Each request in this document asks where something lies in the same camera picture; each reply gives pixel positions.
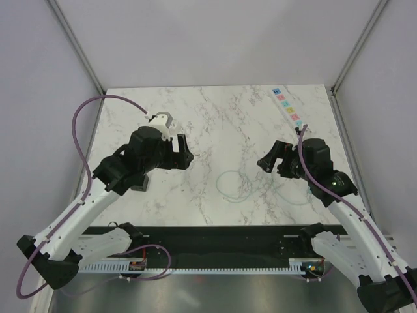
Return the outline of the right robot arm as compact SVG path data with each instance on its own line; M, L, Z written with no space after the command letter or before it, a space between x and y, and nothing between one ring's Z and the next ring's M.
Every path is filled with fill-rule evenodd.
M376 227L350 177L334 169L323 139L293 145L275 141L257 165L266 173L303 179L312 194L337 218L355 248L347 248L320 224L302 231L299 251L328 260L356 288L368 312L393 312L416 303L416 269L412 268Z

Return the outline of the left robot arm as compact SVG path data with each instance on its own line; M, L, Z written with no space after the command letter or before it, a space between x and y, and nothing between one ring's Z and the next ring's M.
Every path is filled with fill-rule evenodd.
M124 223L97 239L80 243L78 238L107 207L128 190L145 191L147 174L154 169L186 170L194 159L185 134L173 138L156 127L142 126L129 142L104 158L89 174L87 187L45 230L23 235L17 246L46 285L54 290L67 285L83 266L107 256L137 256L143 249L140 233Z

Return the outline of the white usb charger plug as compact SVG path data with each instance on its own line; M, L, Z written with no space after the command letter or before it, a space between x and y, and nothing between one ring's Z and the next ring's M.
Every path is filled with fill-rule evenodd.
M172 137L172 148L174 153L182 153L184 151L183 134L177 134Z

